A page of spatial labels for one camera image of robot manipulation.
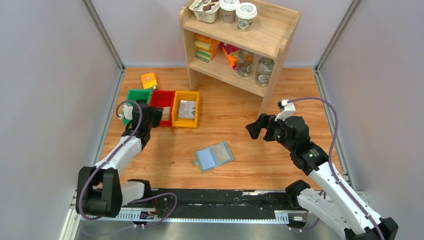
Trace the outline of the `yellow credit card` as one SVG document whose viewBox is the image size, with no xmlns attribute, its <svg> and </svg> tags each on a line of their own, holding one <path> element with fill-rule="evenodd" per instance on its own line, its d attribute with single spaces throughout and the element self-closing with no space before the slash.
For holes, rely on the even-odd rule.
<svg viewBox="0 0 424 240">
<path fill-rule="evenodd" d="M 164 106 L 162 111 L 162 117 L 161 121 L 169 121 L 171 118 L 171 107 L 170 106 Z"/>
</svg>

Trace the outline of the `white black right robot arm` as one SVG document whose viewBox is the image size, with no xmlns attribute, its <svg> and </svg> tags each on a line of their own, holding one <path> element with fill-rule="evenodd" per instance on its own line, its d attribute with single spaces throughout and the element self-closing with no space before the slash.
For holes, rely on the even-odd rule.
<svg viewBox="0 0 424 240">
<path fill-rule="evenodd" d="M 246 125 L 252 139 L 266 129 L 264 141 L 276 141 L 290 152 L 294 165 L 312 178 L 331 198 L 332 203 L 319 196 L 303 180 L 298 180 L 285 191 L 296 207 L 316 215 L 343 240 L 393 240 L 399 226 L 391 218 L 383 218 L 347 184 L 329 162 L 327 153 L 309 135 L 309 127 L 301 116 L 285 120 L 275 115 L 261 114 Z"/>
</svg>

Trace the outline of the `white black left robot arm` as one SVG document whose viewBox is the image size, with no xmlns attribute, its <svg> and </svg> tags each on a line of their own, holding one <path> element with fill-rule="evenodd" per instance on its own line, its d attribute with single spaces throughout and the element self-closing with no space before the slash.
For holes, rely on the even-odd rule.
<svg viewBox="0 0 424 240">
<path fill-rule="evenodd" d="M 164 109 L 142 100 L 125 100 L 118 104 L 116 116 L 128 120 L 118 144 L 93 166 L 79 170 L 75 209 L 85 220 L 116 217 L 123 206 L 144 197 L 146 180 L 120 183 L 120 174 L 145 148 L 151 130 L 160 125 Z"/>
</svg>

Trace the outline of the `teal card holder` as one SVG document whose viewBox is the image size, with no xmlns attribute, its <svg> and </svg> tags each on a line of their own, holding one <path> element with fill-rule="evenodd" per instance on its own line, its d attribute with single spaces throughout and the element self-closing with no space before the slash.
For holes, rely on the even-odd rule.
<svg viewBox="0 0 424 240">
<path fill-rule="evenodd" d="M 217 163 L 216 158 L 215 158 L 215 154 L 211 150 L 212 146 L 217 145 L 219 143 L 225 143 L 227 150 L 229 151 L 230 155 L 232 156 L 231 160 L 226 161 L 226 162 L 221 163 L 221 164 Z M 211 146 L 208 146 L 206 148 L 203 148 L 203 149 L 200 149 L 200 150 L 194 152 L 194 159 L 192 160 L 192 162 L 195 166 L 199 167 L 199 169 L 202 173 L 210 171 L 212 169 L 215 169 L 217 167 L 220 167 L 224 164 L 227 164 L 227 163 L 235 160 L 235 157 L 230 150 L 229 144 L 226 141 L 221 141 L 219 143 L 213 144 Z"/>
</svg>

